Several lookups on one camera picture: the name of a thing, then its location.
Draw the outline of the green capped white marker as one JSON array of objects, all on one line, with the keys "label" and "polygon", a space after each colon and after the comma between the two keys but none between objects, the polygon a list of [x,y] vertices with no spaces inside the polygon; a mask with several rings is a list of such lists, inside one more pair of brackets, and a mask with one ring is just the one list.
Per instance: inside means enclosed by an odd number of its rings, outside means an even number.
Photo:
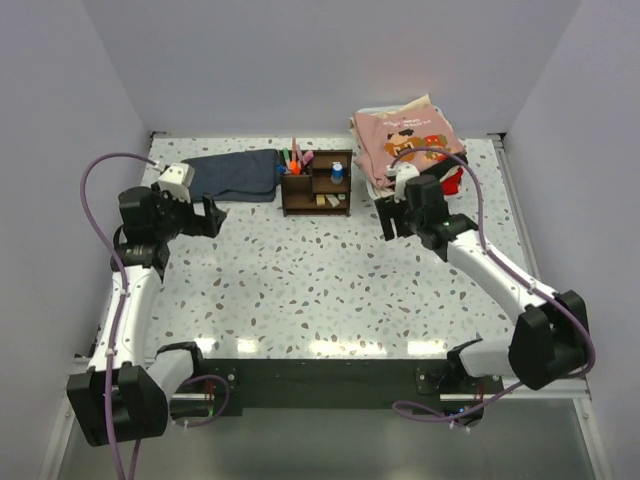
[{"label": "green capped white marker", "polygon": [[291,157],[290,157],[289,150],[287,148],[283,148],[282,153],[283,153],[283,158],[284,158],[286,168],[290,168]]}]

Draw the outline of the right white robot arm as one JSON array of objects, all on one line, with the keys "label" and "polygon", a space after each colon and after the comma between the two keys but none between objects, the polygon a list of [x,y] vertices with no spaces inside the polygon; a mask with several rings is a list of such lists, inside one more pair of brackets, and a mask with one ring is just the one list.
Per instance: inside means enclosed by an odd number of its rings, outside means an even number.
[{"label": "right white robot arm", "polygon": [[482,235],[464,214],[452,214],[439,181],[418,176],[400,196],[375,206],[386,240],[417,236],[423,247],[469,276],[514,326],[506,342],[475,339],[447,354],[445,379],[459,393],[481,377],[507,376],[532,390],[584,371],[593,358],[584,300],[558,293],[527,275]]}]

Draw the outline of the dark red gel pen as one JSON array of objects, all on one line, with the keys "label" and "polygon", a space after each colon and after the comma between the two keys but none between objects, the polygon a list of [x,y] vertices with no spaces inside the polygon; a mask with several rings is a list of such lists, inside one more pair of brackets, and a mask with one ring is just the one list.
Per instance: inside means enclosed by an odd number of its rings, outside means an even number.
[{"label": "dark red gel pen", "polygon": [[300,158],[300,154],[298,153],[299,145],[297,139],[295,137],[292,138],[292,146],[291,146],[291,158],[293,161],[298,161]]}]

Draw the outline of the blue grey pencil sharpener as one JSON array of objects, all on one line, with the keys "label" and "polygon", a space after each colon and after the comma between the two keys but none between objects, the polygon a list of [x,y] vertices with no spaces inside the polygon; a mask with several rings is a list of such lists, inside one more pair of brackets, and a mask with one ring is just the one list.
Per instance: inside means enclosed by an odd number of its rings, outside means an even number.
[{"label": "blue grey pencil sharpener", "polygon": [[334,162],[331,167],[330,180],[333,185],[341,185],[344,182],[345,168],[342,163]]}]

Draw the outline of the black orange highlighter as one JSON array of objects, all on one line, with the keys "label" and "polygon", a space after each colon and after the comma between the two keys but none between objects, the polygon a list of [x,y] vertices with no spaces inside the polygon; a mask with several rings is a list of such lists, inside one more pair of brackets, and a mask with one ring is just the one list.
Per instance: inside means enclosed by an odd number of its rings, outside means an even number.
[{"label": "black orange highlighter", "polygon": [[297,162],[291,162],[289,165],[289,171],[292,175],[300,175],[301,174],[301,167],[299,166],[299,164]]}]

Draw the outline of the tan eraser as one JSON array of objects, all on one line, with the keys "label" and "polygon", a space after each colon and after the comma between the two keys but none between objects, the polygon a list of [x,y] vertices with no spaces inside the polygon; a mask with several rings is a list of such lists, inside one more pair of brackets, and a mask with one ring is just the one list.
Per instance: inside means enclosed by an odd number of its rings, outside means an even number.
[{"label": "tan eraser", "polygon": [[325,198],[333,208],[335,208],[339,204],[339,201],[334,196],[326,195]]}]

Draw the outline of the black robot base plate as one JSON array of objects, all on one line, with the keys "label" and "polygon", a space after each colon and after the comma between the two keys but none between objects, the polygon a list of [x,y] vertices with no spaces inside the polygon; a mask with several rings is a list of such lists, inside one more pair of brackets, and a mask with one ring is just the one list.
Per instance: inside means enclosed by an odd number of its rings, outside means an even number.
[{"label": "black robot base plate", "polygon": [[472,377],[450,359],[202,359],[160,352],[146,368],[171,420],[207,425],[247,409],[391,409],[424,420],[483,416],[503,390],[497,374]]}]

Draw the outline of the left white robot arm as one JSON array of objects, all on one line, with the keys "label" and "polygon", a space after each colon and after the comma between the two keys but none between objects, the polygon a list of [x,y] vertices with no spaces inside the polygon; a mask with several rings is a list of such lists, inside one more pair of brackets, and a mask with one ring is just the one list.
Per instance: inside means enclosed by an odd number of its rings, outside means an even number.
[{"label": "left white robot arm", "polygon": [[110,247],[112,297],[100,340],[87,370],[72,375],[67,397],[92,446],[157,437],[169,420],[174,393],[200,390],[207,380],[202,353],[193,341],[164,346],[145,366],[151,311],[168,267],[169,242],[179,235],[214,238],[226,218],[210,195],[204,208],[182,202],[157,184],[133,187],[119,196],[121,226]]}]

